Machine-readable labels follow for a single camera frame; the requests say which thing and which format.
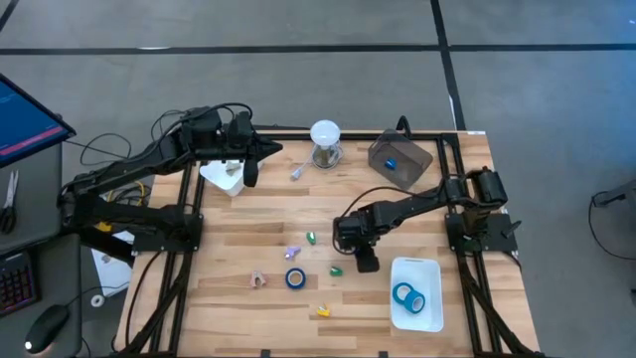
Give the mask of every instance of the blue object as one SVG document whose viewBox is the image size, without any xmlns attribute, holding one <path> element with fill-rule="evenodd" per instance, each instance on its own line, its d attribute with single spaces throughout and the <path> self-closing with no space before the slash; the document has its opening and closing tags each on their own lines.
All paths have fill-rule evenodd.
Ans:
<svg viewBox="0 0 636 358">
<path fill-rule="evenodd" d="M 0 75 L 0 168 L 75 134 L 54 113 Z"/>
<path fill-rule="evenodd" d="M 399 298 L 399 295 L 398 295 L 399 289 L 402 288 L 402 287 L 408 287 L 408 289 L 409 289 L 408 293 L 411 293 L 413 291 L 413 286 L 411 286 L 410 284 L 408 284 L 406 282 L 401 282 L 401 283 L 396 284 L 396 286 L 394 287 L 394 292 L 393 292 L 394 300 L 397 303 L 404 305 L 404 299 L 406 299 L 406 297 L 404 297 L 404 299 L 402 299 L 402 298 Z"/>
<path fill-rule="evenodd" d="M 387 159 L 387 161 L 385 162 L 385 166 L 390 170 L 396 170 L 396 160 L 393 158 Z"/>
<path fill-rule="evenodd" d="M 293 283 L 291 281 L 291 277 L 295 273 L 300 274 L 300 282 L 298 282 L 298 283 Z M 302 288 L 305 285 L 306 281 L 307 281 L 307 276 L 305 275 L 305 271 L 303 271 L 300 268 L 292 268 L 285 274 L 285 282 L 287 282 L 287 287 L 289 287 L 291 289 L 300 289 L 300 288 Z"/>
<path fill-rule="evenodd" d="M 404 308 L 410 313 L 420 313 L 424 309 L 426 299 L 424 295 L 412 289 L 404 299 Z"/>
</svg>

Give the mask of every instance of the computer monitor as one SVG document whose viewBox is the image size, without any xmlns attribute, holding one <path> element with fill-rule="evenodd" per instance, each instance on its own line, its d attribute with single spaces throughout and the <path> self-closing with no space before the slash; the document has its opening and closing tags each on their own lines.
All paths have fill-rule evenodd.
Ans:
<svg viewBox="0 0 636 358">
<path fill-rule="evenodd" d="M 0 168 L 75 134 L 59 116 L 0 74 Z"/>
</svg>

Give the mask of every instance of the wooden tabletop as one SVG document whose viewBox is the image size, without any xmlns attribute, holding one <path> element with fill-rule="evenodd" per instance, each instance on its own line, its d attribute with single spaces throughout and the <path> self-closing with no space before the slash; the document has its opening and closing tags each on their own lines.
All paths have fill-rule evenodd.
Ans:
<svg viewBox="0 0 636 358">
<path fill-rule="evenodd" d="M 488 140 L 483 133 L 460 132 L 466 171 L 493 167 Z M 381 270 L 358 273 L 352 257 L 332 248 L 332 220 L 363 191 L 390 185 L 367 164 L 370 141 L 343 141 L 345 156 L 330 171 L 306 167 L 298 181 L 291 172 L 312 148 L 310 141 L 281 141 L 284 149 L 264 162 L 255 188 L 245 188 L 231 198 L 207 184 L 202 213 L 205 230 L 194 255 L 188 299 L 179 344 L 180 356 L 257 356 L 270 349 L 272 356 L 333 355 L 459 356 L 472 355 L 455 254 L 448 248 L 443 215 L 436 210 L 411 220 L 378 242 Z M 441 178 L 437 150 L 432 142 L 417 142 L 434 157 L 433 163 L 412 187 L 423 191 Z M 193 175 L 189 203 L 193 201 Z M 181 173 L 157 177 L 151 206 L 177 201 Z M 374 192 L 359 202 L 397 200 L 400 193 Z M 316 246 L 305 239 L 317 236 Z M 288 246 L 302 247 L 294 262 L 284 258 Z M 116 347 L 123 347 L 125 317 L 142 270 L 152 254 L 139 256 L 126 297 Z M 153 264 L 135 303 L 131 336 L 155 309 L 165 254 Z M 444 328 L 438 333 L 402 331 L 390 318 L 391 263 L 396 257 L 426 258 L 439 262 L 442 275 Z M 484 254 L 494 305 L 510 328 L 531 349 L 539 349 L 519 268 L 503 254 Z M 331 265 L 344 270 L 329 275 Z M 287 288 L 285 273 L 304 269 L 307 282 L 301 290 Z M 261 270 L 266 287 L 249 286 L 251 272 Z M 331 317 L 318 316 L 323 303 Z M 478 309 L 484 348 L 488 331 Z M 164 324 L 162 348 L 167 348 L 172 310 Z"/>
</svg>

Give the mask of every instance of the black cable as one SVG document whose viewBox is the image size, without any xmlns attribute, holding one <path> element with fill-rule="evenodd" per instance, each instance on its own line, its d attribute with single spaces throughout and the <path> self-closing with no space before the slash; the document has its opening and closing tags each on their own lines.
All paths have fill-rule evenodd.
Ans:
<svg viewBox="0 0 636 358">
<path fill-rule="evenodd" d="M 117 333 L 115 333 L 112 336 L 112 339 L 110 340 L 110 349 L 112 349 L 112 353 L 119 353 L 119 351 L 115 349 L 115 339 L 116 338 L 117 338 Z"/>
<path fill-rule="evenodd" d="M 68 139 L 67 139 L 67 140 L 65 140 L 65 141 L 64 141 L 64 143 L 68 143 L 68 144 L 72 144 L 72 145 L 80 146 L 80 147 L 82 147 L 82 148 L 88 148 L 88 149 L 90 149 L 90 150 L 94 150 L 94 151 L 96 151 L 96 152 L 100 152 L 100 153 L 103 153 L 103 154 L 112 155 L 112 156 L 117 157 L 117 158 L 120 158 L 120 159 L 126 159 L 126 157 L 125 157 L 125 156 L 123 156 L 123 155 L 119 155 L 119 154 L 115 154 L 115 153 L 109 152 L 109 151 L 107 151 L 107 150 L 103 150 L 103 149 L 99 149 L 99 148 L 91 147 L 91 146 L 89 146 L 89 145 L 85 145 L 85 144 L 77 143 L 77 142 L 72 141 L 72 140 L 68 140 Z"/>
<path fill-rule="evenodd" d="M 98 135 L 97 137 L 91 139 L 86 144 L 84 149 L 81 151 L 81 154 L 79 155 L 79 164 L 84 165 L 84 166 L 93 166 L 93 165 L 101 165 L 101 164 L 106 164 L 106 163 L 112 163 L 112 162 L 116 161 L 116 160 L 102 160 L 102 161 L 98 161 L 98 162 L 95 162 L 95 163 L 85 163 L 83 161 L 83 157 L 86 154 L 86 150 L 87 149 L 93 149 L 92 147 L 90 147 L 90 145 L 95 143 L 98 139 L 104 138 L 105 136 L 109 136 L 109 135 L 115 136 L 117 138 L 120 138 L 121 140 L 125 141 L 126 144 L 128 144 L 128 153 L 126 154 L 125 158 L 129 158 L 130 157 L 130 153 L 132 152 L 132 144 L 130 143 L 130 140 L 126 139 L 123 135 L 120 135 L 120 134 L 117 134 L 117 133 L 108 132 L 108 133 L 103 133 L 103 134 Z"/>
<path fill-rule="evenodd" d="M 596 238 L 596 233 L 594 232 L 594 228 L 592 227 L 592 205 L 594 203 L 594 198 L 596 198 L 597 196 L 601 195 L 601 194 L 605 194 L 607 192 L 602 191 L 602 192 L 598 192 L 594 195 L 592 195 L 592 198 L 589 200 L 589 207 L 587 208 L 587 224 L 589 225 L 589 231 L 592 233 L 592 237 L 594 238 L 594 240 L 596 241 L 596 243 L 598 244 L 598 246 L 600 248 L 602 248 L 606 254 L 613 256 L 617 259 L 622 259 L 622 260 L 627 260 L 627 261 L 636 261 L 636 258 L 628 258 L 628 257 L 624 257 L 624 256 L 620 256 L 620 255 L 616 255 L 614 253 L 612 253 L 610 250 L 606 249 L 605 246 L 598 240 L 598 238 Z"/>
<path fill-rule="evenodd" d="M 126 282 L 126 283 L 122 283 L 117 287 L 113 287 L 113 286 L 94 286 L 88 289 L 85 289 L 84 291 L 82 291 L 80 294 L 78 294 L 75 298 L 73 298 L 71 301 L 69 301 L 69 303 L 65 304 L 66 307 L 70 306 L 71 303 L 75 302 L 78 298 L 82 297 L 85 293 L 90 292 L 94 289 L 98 289 L 98 288 L 110 288 L 110 289 L 119 289 L 124 287 L 125 285 L 129 284 L 130 282 Z"/>
<path fill-rule="evenodd" d="M 512 259 L 515 264 L 517 264 L 517 266 L 519 267 L 519 271 L 523 272 L 524 268 L 522 268 L 521 266 L 521 262 L 519 261 L 519 259 L 517 259 L 517 257 L 511 253 L 511 252 L 503 252 L 505 256 L 509 257 L 510 259 Z"/>
<path fill-rule="evenodd" d="M 249 108 L 249 106 L 247 106 L 246 104 L 243 103 L 237 103 L 237 102 L 228 102 L 228 103 L 221 103 L 221 104 L 217 104 L 217 105 L 213 105 L 210 108 L 208 108 L 206 110 L 206 112 L 211 111 L 211 110 L 217 110 L 219 108 L 224 108 L 230 105 L 234 105 L 234 106 L 242 106 L 245 107 L 249 110 L 249 118 L 251 118 L 252 116 L 252 112 L 251 112 L 251 108 Z M 185 122 L 189 120 L 189 118 L 181 118 L 177 121 L 175 121 L 174 123 L 170 124 L 170 126 L 168 127 L 168 129 L 166 129 L 166 131 L 164 131 L 163 133 L 161 133 L 161 136 L 159 136 L 159 138 L 154 142 L 154 144 L 152 145 L 152 147 L 150 147 L 150 149 L 147 149 L 145 152 L 142 152 L 138 155 L 133 156 L 132 158 L 128 158 L 128 159 L 124 159 L 121 161 L 118 161 L 118 163 L 134 163 L 134 162 L 138 162 L 140 160 L 146 159 L 147 157 L 149 157 L 150 155 L 152 155 L 152 153 L 159 147 L 159 145 L 161 144 L 161 141 L 168 136 L 168 134 L 170 134 L 170 132 L 176 128 L 179 124 Z M 108 168 L 106 167 L 106 170 L 104 170 L 101 175 L 105 174 L 106 172 L 108 172 Z"/>
<path fill-rule="evenodd" d="M 243 107 L 243 108 L 247 109 L 247 111 L 249 112 L 249 119 L 252 119 L 252 117 L 253 117 L 253 111 L 251 110 L 251 107 L 249 107 L 247 104 L 240 103 L 240 102 L 226 102 L 226 103 L 221 103 L 221 104 L 213 105 L 212 107 L 208 108 L 206 112 L 208 112 L 208 111 L 210 111 L 210 110 L 217 110 L 217 109 L 220 109 L 220 108 L 228 109 L 227 107 L 229 107 L 229 106 L 239 106 L 239 107 Z M 185 122 L 185 121 L 187 121 L 187 120 L 188 120 L 188 119 L 181 118 L 181 119 L 179 119 L 179 120 L 175 121 L 174 123 L 170 124 L 170 126 L 168 127 L 168 129 L 166 129 L 166 131 L 164 131 L 164 132 L 162 132 L 162 133 L 161 133 L 161 136 L 160 136 L 160 137 L 159 137 L 159 138 L 155 141 L 155 143 L 152 145 L 152 147 L 150 147 L 149 149 L 147 149 L 147 150 L 146 150 L 146 151 L 144 151 L 144 152 L 139 153 L 138 155 L 133 156 L 132 158 L 126 158 L 126 159 L 124 159 L 124 160 L 119 160 L 119 161 L 117 161 L 117 163 L 119 163 L 119 164 L 134 163 L 134 162 L 137 162 L 137 161 L 140 161 L 140 160 L 146 159 L 147 157 L 149 157 L 150 155 L 152 155 L 152 153 L 155 151 L 155 149 L 157 149 L 157 148 L 159 147 L 159 145 L 161 144 L 161 141 L 162 141 L 162 140 L 163 140 L 166 136 L 168 136 L 168 134 L 170 134 L 170 131 L 171 131 L 172 129 L 176 128 L 176 127 L 177 127 L 177 125 L 179 125 L 179 124 L 181 124 L 181 123 L 183 123 L 183 122 Z M 72 181 L 72 182 L 69 182 L 69 183 L 65 184 L 65 185 L 64 185 L 64 186 L 60 189 L 60 192 L 59 192 L 59 194 L 58 194 L 58 206 L 60 206 L 60 205 L 62 204 L 62 200 L 61 200 L 61 199 L 62 199 L 62 197 L 64 196 L 65 191 L 66 191 L 69 187 L 71 187 L 71 186 L 73 186 L 73 185 L 75 185 L 75 184 L 78 184 L 78 183 L 83 183 L 83 182 L 88 182 L 88 181 L 95 181 L 95 180 L 98 180 L 100 176 L 102 176 L 102 175 L 106 174 L 106 173 L 108 172 L 108 170 L 109 170 L 110 168 L 112 168 L 112 165 L 113 165 L 113 164 L 114 164 L 114 163 L 110 163 L 110 165 L 106 166 L 106 167 L 103 169 L 103 171 L 102 171 L 101 173 L 99 173 L 98 175 L 95 175 L 95 176 L 88 175 L 88 176 L 86 176 L 86 177 L 84 177 L 84 178 L 81 178 L 81 179 L 78 179 L 78 180 L 74 180 L 74 181 Z"/>
<path fill-rule="evenodd" d="M 157 252 L 152 257 L 152 259 L 150 259 L 148 264 L 146 264 L 146 267 L 143 269 L 143 272 L 141 273 L 141 277 L 139 278 L 139 283 L 137 283 L 137 287 L 135 288 L 135 293 L 132 295 L 132 300 L 130 301 L 130 307 L 128 307 L 128 317 L 126 318 L 126 334 L 124 336 L 126 339 L 126 346 L 130 344 L 130 318 L 132 317 L 132 307 L 134 307 L 135 301 L 137 300 L 137 294 L 139 294 L 139 288 L 141 287 L 141 283 L 143 282 L 143 279 L 146 277 L 146 274 L 148 273 L 148 269 L 150 269 L 150 266 L 159 257 L 160 254 L 161 252 Z"/>
<path fill-rule="evenodd" d="M 143 185 L 143 188 L 144 188 L 144 191 L 145 191 L 145 194 L 143 196 L 141 196 L 141 188 L 138 185 L 135 185 L 135 186 L 123 189 L 119 194 L 117 194 L 112 199 L 112 201 L 115 202 L 115 203 L 119 203 L 119 202 L 124 201 L 124 200 L 128 200 L 128 202 L 130 202 L 130 200 L 132 200 L 132 199 L 145 200 L 146 198 L 148 198 L 150 196 L 150 193 L 151 193 L 152 189 L 149 186 L 145 185 L 145 184 L 142 184 L 142 185 Z M 135 192 L 138 192 L 139 195 L 129 196 L 129 194 L 135 193 Z"/>
<path fill-rule="evenodd" d="M 356 198 L 356 199 L 355 199 L 355 200 L 351 203 L 351 205 L 349 205 L 349 207 L 347 208 L 347 210 L 345 210 L 345 212 L 344 212 L 344 213 L 340 216 L 340 218 L 344 218 L 344 217 L 345 217 L 345 215 L 347 215 L 347 213 L 349 213 L 349 211 L 351 210 L 351 208 L 353 208 L 353 206 L 354 206 L 354 205 L 356 205 L 356 203 L 358 203 L 358 201 L 360 201 L 360 199 L 362 199 L 362 198 L 363 198 L 364 196 L 366 196 L 367 194 L 372 193 L 372 192 L 375 192 L 375 191 L 377 191 L 377 190 L 393 190 L 393 191 L 397 191 L 397 192 L 400 192 L 400 193 L 403 193 L 403 194 L 407 194 L 407 195 L 410 195 L 410 196 L 413 196 L 413 197 L 418 197 L 418 198 L 428 198 L 428 199 L 431 199 L 431 198 L 433 198 L 433 197 L 437 196 L 437 194 L 439 194 L 439 191 L 440 191 L 440 190 L 441 190 L 441 188 L 442 188 L 442 184 L 443 184 L 443 182 L 444 182 L 444 180 L 442 179 L 442 180 L 439 182 L 439 185 L 437 186 L 437 189 L 436 189 L 435 191 L 433 191 L 432 193 L 430 193 L 430 195 L 417 194 L 417 193 L 409 192 L 409 191 L 407 191 L 407 190 L 403 190 L 403 189 L 395 188 L 395 187 L 390 187 L 390 186 L 380 186 L 380 187 L 375 187 L 375 188 L 369 189 L 369 190 L 367 190 L 366 192 L 364 192 L 364 193 L 360 194 L 360 195 L 358 196 L 358 198 Z"/>
<path fill-rule="evenodd" d="M 356 205 L 356 203 L 358 203 L 360 201 L 360 199 L 362 199 L 364 196 L 366 196 L 369 193 L 375 192 L 377 190 L 393 190 L 393 191 L 397 191 L 403 194 L 407 194 L 410 195 L 411 197 L 418 197 L 418 198 L 428 198 L 428 199 L 432 199 L 435 196 L 437 196 L 439 194 L 439 191 L 442 189 L 444 180 L 440 180 L 439 185 L 437 186 L 437 189 L 434 190 L 433 192 L 429 193 L 428 195 L 422 195 L 422 194 L 418 194 L 418 193 L 413 193 L 413 192 L 409 192 L 407 190 L 403 190 L 400 188 L 395 188 L 395 187 L 390 187 L 390 186 L 380 186 L 380 187 L 375 187 L 372 189 L 367 190 L 366 192 L 360 194 L 347 208 L 347 210 L 345 210 L 345 212 L 340 216 L 340 218 L 344 218 L 349 211 L 351 210 L 351 208 L 353 208 L 354 205 Z M 331 240 L 331 245 L 333 246 L 334 250 L 340 254 L 340 255 L 346 255 L 346 256 L 350 256 L 350 255 L 354 255 L 356 253 L 356 250 L 353 249 L 351 251 L 344 251 L 341 248 L 338 247 L 338 245 L 336 245 L 336 237 L 332 236 L 332 240 Z"/>
<path fill-rule="evenodd" d="M 150 137 L 152 138 L 152 141 L 155 141 L 155 126 L 157 125 L 157 123 L 159 123 L 159 131 L 160 133 L 163 133 L 163 125 L 161 124 L 161 119 L 163 119 L 164 117 L 168 116 L 168 115 L 173 115 L 173 114 L 186 114 L 187 111 L 186 110 L 179 110 L 179 109 L 170 109 L 170 110 L 166 110 L 165 112 L 163 112 L 163 114 L 161 114 L 159 116 L 159 118 L 157 118 L 154 123 L 152 123 L 152 126 L 150 127 Z"/>
<path fill-rule="evenodd" d="M 86 342 L 85 339 L 83 339 L 83 337 L 81 338 L 81 341 L 83 342 L 83 344 L 86 345 L 86 351 L 88 352 L 88 358 L 92 358 L 92 353 L 90 352 L 90 347 L 88 347 L 88 343 Z"/>
</svg>

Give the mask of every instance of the gray carpet floor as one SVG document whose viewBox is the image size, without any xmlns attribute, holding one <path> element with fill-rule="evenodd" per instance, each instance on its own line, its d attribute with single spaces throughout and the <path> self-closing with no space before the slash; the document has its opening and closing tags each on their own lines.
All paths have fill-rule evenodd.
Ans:
<svg viewBox="0 0 636 358">
<path fill-rule="evenodd" d="M 0 0 L 0 12 L 9 0 Z M 601 0 L 440 0 L 452 45 L 636 43 L 636 3 Z M 20 0 L 0 49 L 437 44 L 420 0 Z M 465 125 L 486 130 L 519 230 L 523 277 L 542 350 L 564 357 L 633 357 L 636 265 L 605 254 L 587 227 L 590 196 L 636 179 L 636 52 L 451 53 Z M 86 143 L 106 131 L 133 150 L 172 108 L 244 101 L 254 123 L 453 129 L 436 52 L 240 55 L 22 54 L 0 72 L 61 113 Z M 121 152 L 115 139 L 99 147 Z M 65 145 L 64 176 L 86 170 Z M 91 153 L 87 160 L 105 159 Z M 634 211 L 593 212 L 600 241 L 636 257 Z M 88 251 L 85 286 L 97 278 Z M 107 354 L 123 294 L 93 309 L 84 338 Z"/>
</svg>

